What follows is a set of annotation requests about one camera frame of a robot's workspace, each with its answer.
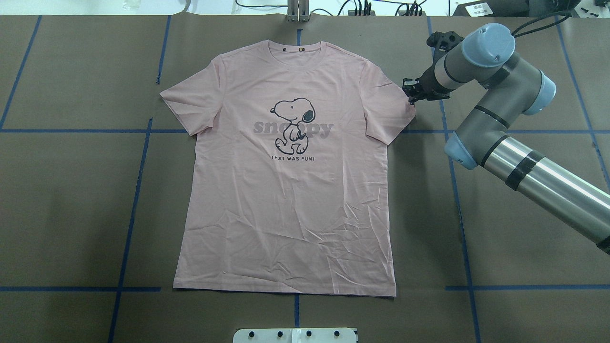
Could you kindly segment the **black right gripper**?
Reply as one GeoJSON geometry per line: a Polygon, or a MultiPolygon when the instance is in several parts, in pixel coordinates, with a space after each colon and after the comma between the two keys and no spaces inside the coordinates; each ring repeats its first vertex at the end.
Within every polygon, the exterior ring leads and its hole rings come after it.
{"type": "Polygon", "coordinates": [[[402,89],[407,92],[411,105],[414,105],[418,100],[446,100],[450,98],[451,94],[451,90],[437,81],[434,69],[427,69],[420,78],[404,78],[402,89]]]}

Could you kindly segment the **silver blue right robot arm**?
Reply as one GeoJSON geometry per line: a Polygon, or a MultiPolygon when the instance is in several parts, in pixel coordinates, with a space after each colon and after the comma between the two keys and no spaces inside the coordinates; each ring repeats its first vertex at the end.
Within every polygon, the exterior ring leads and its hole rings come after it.
{"type": "Polygon", "coordinates": [[[434,32],[427,45],[434,49],[431,67],[415,80],[403,80],[411,104],[449,99],[471,81],[486,90],[449,135],[445,154],[468,170],[488,170],[609,252],[609,195],[507,133],[520,115],[549,105],[557,90],[543,71],[516,52],[516,33],[491,22],[466,37],[434,32]]]}

